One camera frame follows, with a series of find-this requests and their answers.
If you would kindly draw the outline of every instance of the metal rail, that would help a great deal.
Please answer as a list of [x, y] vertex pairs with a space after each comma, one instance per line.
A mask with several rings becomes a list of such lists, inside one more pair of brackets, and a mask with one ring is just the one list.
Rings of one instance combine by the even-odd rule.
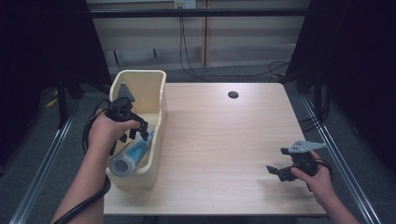
[[359, 209], [361, 210], [361, 213], [363, 214], [366, 222], [373, 224], [380, 224], [381, 221], [379, 220], [379, 217], [376, 214], [370, 200], [368, 199], [367, 195], [364, 193], [363, 189], [359, 185], [355, 176], [350, 171], [347, 162], [344, 160], [341, 151], [339, 150], [338, 146], [335, 144], [326, 126], [323, 123], [320, 123], [317, 117], [315, 117], [315, 108], [311, 99], [309, 99], [307, 95], [303, 95], [302, 98], [306, 110], [308, 111], [312, 120], [316, 123], [321, 138], [326, 143], [327, 148], [329, 149], [329, 152], [332, 155], [332, 159], [334, 160], [335, 165], [340, 171], [341, 176], [344, 178], [346, 186], [349, 188], [349, 191], [351, 192], [353, 198], [355, 199], [355, 202], [359, 207]]
[[59, 148], [61, 147], [62, 142], [64, 141], [64, 138], [66, 137], [69, 131], [73, 118], [78, 111], [78, 105], [79, 105], [79, 100], [75, 102], [72, 112], [69, 118], [67, 119], [67, 121], [65, 122], [64, 126], [62, 127], [62, 129], [58, 130], [58, 132], [56, 133], [52, 141], [52, 144], [49, 147], [49, 151], [47, 152], [47, 155], [45, 156], [37, 173], [35, 174], [35, 178], [30, 184], [29, 189], [23, 195], [23, 198], [20, 204], [18, 205], [11, 220], [9, 221], [9, 224], [26, 223], [26, 220], [29, 217], [30, 212], [32, 211], [35, 205], [35, 201], [38, 197], [38, 194], [40, 193], [40, 191], [44, 186], [44, 183], [50, 172], [50, 167], [52, 166], [56, 158], [56, 155], [58, 154]]

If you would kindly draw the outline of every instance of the human arm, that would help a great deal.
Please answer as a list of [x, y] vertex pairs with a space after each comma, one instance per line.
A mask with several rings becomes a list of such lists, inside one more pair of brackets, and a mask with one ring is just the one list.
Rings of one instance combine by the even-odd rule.
[[[320, 159], [316, 152], [311, 151], [311, 153], [315, 159]], [[323, 207], [333, 223], [359, 223], [335, 194], [330, 172], [326, 167], [319, 165], [318, 173], [314, 176], [307, 175], [295, 167], [291, 168], [291, 172], [308, 185], [314, 193], [317, 203]]]
[[[51, 223], [102, 189], [105, 183], [106, 162], [113, 144], [129, 129], [136, 129], [135, 120], [115, 122], [100, 114], [89, 135], [89, 148], [69, 190], [64, 195]], [[73, 223], [103, 223], [104, 199], [96, 201], [76, 215]]]

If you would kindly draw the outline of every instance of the wooden table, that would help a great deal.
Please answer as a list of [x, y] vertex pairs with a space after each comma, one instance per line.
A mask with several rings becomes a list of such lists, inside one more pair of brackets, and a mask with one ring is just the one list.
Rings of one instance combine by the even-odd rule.
[[[229, 91], [239, 97], [231, 99]], [[168, 83], [163, 149], [153, 188], [113, 186], [105, 214], [323, 215], [304, 182], [280, 182], [266, 165], [304, 140], [280, 84]]]

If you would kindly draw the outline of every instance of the human hand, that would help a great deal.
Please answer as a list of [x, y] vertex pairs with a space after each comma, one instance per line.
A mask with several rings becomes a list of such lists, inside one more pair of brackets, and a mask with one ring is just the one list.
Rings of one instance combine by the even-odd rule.
[[117, 142], [127, 130], [137, 129], [139, 127], [140, 123], [136, 120], [116, 122], [106, 117], [103, 113], [99, 113], [90, 130], [90, 149], [104, 148], [108, 149], [109, 152], [114, 143]]
[[[315, 151], [311, 151], [315, 159], [320, 159], [320, 156]], [[291, 172], [303, 180], [315, 195], [317, 203], [323, 206], [327, 201], [337, 197], [332, 187], [332, 180], [330, 171], [323, 165], [318, 165], [318, 173], [314, 176], [307, 175], [298, 168], [292, 167]]]

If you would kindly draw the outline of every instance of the table hole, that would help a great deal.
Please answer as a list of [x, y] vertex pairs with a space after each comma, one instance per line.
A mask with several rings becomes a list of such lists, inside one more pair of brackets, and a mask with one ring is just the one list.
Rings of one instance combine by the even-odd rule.
[[236, 98], [238, 98], [239, 93], [236, 92], [236, 91], [230, 91], [230, 92], [228, 92], [228, 96], [229, 96], [230, 98], [232, 98], [232, 99], [236, 99]]

